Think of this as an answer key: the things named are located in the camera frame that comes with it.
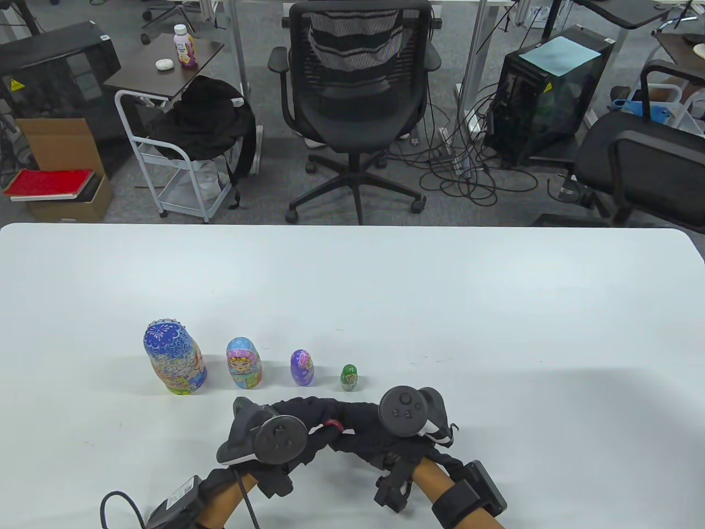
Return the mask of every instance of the black computer case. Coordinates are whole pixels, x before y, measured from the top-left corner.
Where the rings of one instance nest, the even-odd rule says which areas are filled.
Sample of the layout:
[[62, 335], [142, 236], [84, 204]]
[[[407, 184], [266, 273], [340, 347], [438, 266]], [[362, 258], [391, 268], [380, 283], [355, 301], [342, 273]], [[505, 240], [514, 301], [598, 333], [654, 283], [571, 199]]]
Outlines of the black computer case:
[[507, 164], [521, 165], [533, 154], [577, 132], [614, 47], [612, 39], [579, 25], [552, 39], [559, 36], [599, 55], [560, 77], [521, 57], [543, 42], [505, 57], [484, 144]]
[[103, 82], [120, 69], [110, 36], [81, 22], [3, 44], [0, 97], [16, 118], [85, 118], [108, 174], [132, 153]]

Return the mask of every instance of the black glove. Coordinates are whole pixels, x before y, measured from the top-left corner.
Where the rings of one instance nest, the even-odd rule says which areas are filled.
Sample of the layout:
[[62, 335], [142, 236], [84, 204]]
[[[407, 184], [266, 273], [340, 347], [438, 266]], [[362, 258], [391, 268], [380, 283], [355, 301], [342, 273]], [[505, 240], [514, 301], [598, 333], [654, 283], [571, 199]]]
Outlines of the black glove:
[[397, 437], [389, 433], [379, 420], [378, 406], [365, 402], [338, 403], [338, 420], [354, 434], [342, 434], [330, 442], [335, 451], [350, 452], [380, 470], [391, 470], [405, 461], [414, 467], [434, 450], [428, 437]]
[[[277, 413], [300, 419], [309, 431], [319, 425], [324, 426], [308, 436], [306, 447], [292, 461], [277, 466], [266, 465], [259, 461], [246, 461], [234, 465], [229, 470], [237, 470], [240, 475], [251, 474], [257, 480], [259, 489], [267, 497], [272, 497], [274, 494], [279, 496], [288, 494], [293, 489], [291, 480], [288, 478], [289, 473], [300, 464], [307, 465], [313, 461], [320, 450], [340, 436], [342, 426], [336, 422], [336, 418], [339, 416], [339, 405], [340, 403], [335, 399], [318, 399], [317, 397], [305, 399], [297, 397], [272, 404], [271, 407]], [[227, 480], [228, 476], [224, 475], [222, 479]]]

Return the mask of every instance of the book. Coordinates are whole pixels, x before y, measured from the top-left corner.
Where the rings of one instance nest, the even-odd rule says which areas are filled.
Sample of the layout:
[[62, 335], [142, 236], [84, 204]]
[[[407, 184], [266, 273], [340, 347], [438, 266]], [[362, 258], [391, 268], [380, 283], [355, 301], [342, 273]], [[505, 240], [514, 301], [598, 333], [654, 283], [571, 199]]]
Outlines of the book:
[[20, 171], [3, 191], [14, 202], [30, 200], [72, 200], [93, 176], [92, 169], [72, 171]]

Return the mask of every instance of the office chair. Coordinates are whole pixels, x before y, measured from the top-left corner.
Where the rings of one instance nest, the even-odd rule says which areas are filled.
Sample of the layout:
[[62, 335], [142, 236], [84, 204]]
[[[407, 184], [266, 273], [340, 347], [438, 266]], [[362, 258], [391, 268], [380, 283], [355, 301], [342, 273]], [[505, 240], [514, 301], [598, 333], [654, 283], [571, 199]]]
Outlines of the office chair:
[[[186, 24], [186, 27], [188, 28], [189, 32], [192, 34], [196, 33], [196, 29], [194, 29], [193, 24], [191, 24], [191, 20], [189, 20], [188, 16], [186, 15], [186, 13], [201, 12], [201, 7], [199, 4], [195, 6], [190, 5], [190, 3], [195, 0], [142, 1], [149, 1], [149, 9], [142, 12], [142, 19], [146, 22], [146, 24], [142, 26], [143, 30], [146, 30], [149, 26], [166, 20], [167, 18], [170, 18], [174, 15], [181, 15], [181, 18], [183, 18], [183, 21]], [[153, 18], [152, 11], [163, 11], [163, 13], [161, 15], [158, 15], [156, 18]], [[140, 40], [142, 40], [143, 44], [149, 44], [152, 41], [147, 33], [142, 33], [140, 35]]]
[[602, 219], [543, 214], [533, 226], [626, 226], [638, 209], [705, 233], [705, 138], [651, 120], [651, 72], [705, 85], [698, 71], [650, 61], [641, 73], [644, 116], [610, 112], [588, 130], [572, 173], [578, 183], [612, 195], [617, 210], [610, 212], [592, 193]]
[[[294, 4], [289, 17], [291, 50], [274, 48], [268, 64], [279, 74], [284, 121], [304, 137], [347, 154], [348, 164], [311, 154], [307, 173], [322, 165], [338, 175], [290, 202], [286, 221], [295, 224], [297, 207], [342, 187], [352, 190], [360, 224], [360, 186], [411, 197], [412, 213], [421, 213], [425, 196], [367, 169], [424, 115], [428, 72], [441, 67], [438, 53], [428, 42], [431, 4], [426, 0], [307, 1]], [[366, 17], [367, 26], [360, 22]], [[390, 30], [387, 36], [375, 33], [384, 29]], [[361, 38], [366, 39], [363, 51], [358, 47]], [[351, 51], [340, 51], [345, 48]], [[293, 114], [286, 84], [290, 69]], [[361, 162], [361, 154], [372, 156]]]

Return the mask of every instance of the blue matryoshka doll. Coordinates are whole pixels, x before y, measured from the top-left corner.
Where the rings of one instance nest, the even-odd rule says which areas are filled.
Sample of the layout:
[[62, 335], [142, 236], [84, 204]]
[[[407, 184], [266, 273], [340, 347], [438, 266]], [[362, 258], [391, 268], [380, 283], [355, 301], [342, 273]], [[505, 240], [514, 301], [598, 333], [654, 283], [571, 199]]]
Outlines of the blue matryoshka doll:
[[166, 388], [177, 395], [188, 395], [206, 379], [201, 350], [186, 328], [176, 320], [157, 320], [145, 331], [145, 351], [154, 372]]

